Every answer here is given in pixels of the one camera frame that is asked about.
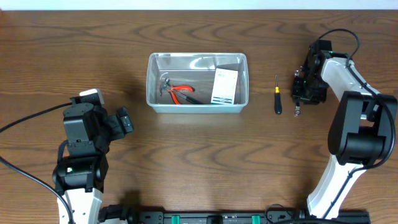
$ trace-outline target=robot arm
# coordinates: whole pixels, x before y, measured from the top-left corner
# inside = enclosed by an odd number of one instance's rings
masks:
[[[366,81],[352,60],[349,64],[356,77],[348,70],[347,58],[348,54],[334,52],[329,40],[317,40],[310,46],[302,66],[303,78],[299,77],[299,71],[295,72],[292,96],[296,110],[300,108],[299,102],[317,105],[326,101],[329,86],[340,101],[328,135],[329,163],[319,184],[307,198],[308,211],[317,218],[338,216],[344,198],[365,170],[355,172],[350,178],[348,176],[353,170],[373,165],[385,157],[391,141],[391,126],[385,108],[363,88],[361,83]],[[368,88],[379,93],[369,85]],[[379,97],[395,118],[397,100],[389,95]],[[361,126],[361,119],[374,124]]]
[[[63,112],[68,140],[60,146],[53,181],[55,190],[72,209],[75,223],[98,223],[110,142],[124,138],[134,128],[125,108],[119,109],[118,115],[108,116],[100,90],[81,92],[71,101],[71,107]],[[65,146],[69,156],[62,158]],[[59,199],[58,209],[60,224],[67,224],[67,211]],[[114,221],[127,223],[119,218]]]

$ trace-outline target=white wall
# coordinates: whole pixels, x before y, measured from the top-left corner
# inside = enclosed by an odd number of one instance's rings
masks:
[[[0,0],[0,8],[2,10],[398,9],[398,0]]]

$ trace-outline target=red pliers handle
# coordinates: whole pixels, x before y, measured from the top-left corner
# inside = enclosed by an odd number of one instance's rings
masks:
[[[170,90],[167,90],[170,95],[172,96],[173,102],[176,105],[180,105],[181,103],[178,102],[177,96],[174,94],[174,92],[172,90],[175,91],[180,91],[180,90],[186,90],[186,91],[193,91],[193,88],[190,86],[171,86]]]

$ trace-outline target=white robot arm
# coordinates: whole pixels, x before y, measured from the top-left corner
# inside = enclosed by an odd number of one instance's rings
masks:
[[[313,105],[324,102],[329,86],[340,101],[328,136],[329,163],[307,198],[311,215],[332,219],[338,216],[344,198],[366,171],[365,166],[388,155],[391,126],[385,107],[374,97],[379,92],[358,73],[351,56],[332,51],[329,40],[318,39],[310,46],[302,72],[303,78],[299,71],[295,72],[296,115],[300,114],[300,101]],[[382,98],[388,113],[395,118],[397,100],[387,95],[378,98]],[[374,122],[373,127],[362,127],[361,119]]]
[[[63,199],[73,211],[75,223],[97,223],[103,194],[98,189],[85,192],[84,188],[66,190]],[[60,224],[68,224],[68,213],[60,199],[57,200]]]

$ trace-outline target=cable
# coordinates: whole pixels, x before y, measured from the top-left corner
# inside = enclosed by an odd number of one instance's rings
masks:
[[[272,207],[275,207],[275,206],[280,206],[280,207],[282,207],[282,208],[285,210],[285,212],[286,212],[288,215],[290,215],[290,217],[293,218],[294,214],[289,213],[289,212],[287,211],[287,209],[286,209],[283,205],[276,203],[276,204],[270,205],[270,206],[266,209],[266,211],[264,212],[264,214],[265,214],[265,216],[266,216],[266,220],[267,220],[269,223],[273,223],[273,221],[271,221],[271,220],[268,218],[268,211],[269,211]]]
[[[59,164],[62,161],[62,156],[63,156],[63,150],[65,149],[65,146],[67,146],[68,140],[64,140],[60,146],[58,147],[58,157],[57,157],[57,164]]]
[[[4,127],[0,128],[0,133],[3,132],[3,131],[5,131],[5,130],[7,130],[8,128],[11,128],[12,126],[14,126],[14,125],[16,125],[16,124],[19,124],[19,123],[21,123],[21,122],[23,122],[23,121],[26,121],[27,119],[31,119],[31,118],[40,116],[40,115],[42,115],[42,114],[48,113],[48,112],[50,112],[50,111],[59,109],[59,108],[64,107],[64,106],[69,106],[69,105],[72,105],[72,103],[64,103],[64,104],[62,104],[62,105],[54,106],[53,108],[50,108],[50,109],[47,109],[47,110],[38,112],[38,113],[36,113],[36,114],[32,114],[32,115],[26,116],[25,118],[21,118],[21,119],[19,119],[19,120],[17,120],[17,121],[14,121],[14,122],[12,122],[12,123],[10,123],[10,124],[8,124],[8,125],[5,125]],[[61,196],[60,194],[58,194],[58,193],[55,191],[54,188],[52,188],[51,186],[49,186],[48,184],[46,184],[43,180],[40,180],[39,178],[33,176],[32,174],[29,174],[28,172],[23,171],[23,170],[21,170],[20,168],[18,168],[18,167],[16,167],[16,166],[12,165],[10,162],[8,162],[7,160],[5,160],[5,159],[4,159],[3,157],[1,157],[1,156],[0,156],[0,162],[2,162],[4,165],[8,166],[8,168],[10,168],[10,169],[12,169],[12,170],[14,170],[14,171],[16,171],[16,172],[18,172],[18,173],[20,173],[20,174],[25,175],[26,177],[28,177],[28,178],[30,178],[30,179],[36,181],[37,183],[43,185],[45,188],[49,189],[53,194],[55,194],[55,196],[57,196],[57,197],[60,199],[60,201],[63,203],[63,206],[65,206],[65,209],[67,210],[67,213],[68,213],[68,216],[69,216],[69,223],[68,223],[68,224],[74,223],[74,222],[73,222],[73,215],[72,215],[73,212],[72,212],[71,208],[68,206],[67,202],[62,198],[62,196]]]
[[[361,86],[368,92],[370,92],[370,94],[372,94],[372,96],[379,102],[379,104],[382,106],[382,108],[385,109],[389,122],[390,122],[390,126],[391,126],[391,140],[390,140],[390,146],[388,149],[388,152],[386,154],[386,156],[384,156],[384,158],[382,158],[378,163],[374,164],[374,165],[369,165],[369,166],[364,166],[361,168],[357,168],[357,169],[353,169],[350,173],[348,173],[348,176],[344,182],[344,184],[341,186],[339,192],[337,193],[335,199],[331,202],[328,210],[326,211],[326,213],[322,216],[322,218],[326,218],[328,216],[328,214],[330,213],[330,210],[333,208],[333,206],[335,205],[335,203],[337,202],[337,200],[339,199],[340,195],[343,193],[345,187],[347,186],[349,180],[353,177],[353,174],[355,172],[361,171],[361,170],[368,170],[368,169],[374,169],[377,168],[381,165],[383,165],[388,158],[390,158],[391,154],[392,154],[392,150],[394,148],[394,144],[395,144],[395,140],[396,140],[396,127],[394,124],[394,118],[392,117],[391,111],[389,110],[389,108],[387,107],[386,103],[384,102],[383,99],[381,99],[379,97],[380,94],[376,94],[373,90],[371,90],[369,88],[369,84],[368,83],[364,83],[353,71],[353,69],[351,68],[351,64],[349,63],[349,61],[352,59],[353,55],[358,51],[359,47],[361,46],[361,42],[359,40],[359,37],[353,32],[350,31],[348,29],[333,29],[333,30],[329,30],[328,32],[322,34],[321,36],[319,36],[318,39],[321,39],[322,37],[332,33],[332,32],[336,32],[336,31],[343,31],[343,32],[347,32],[350,33],[351,35],[354,36],[355,40],[356,40],[356,48],[354,50],[354,52],[347,58],[346,61],[346,68],[348,69],[348,71],[354,76],[354,78],[361,84]]]

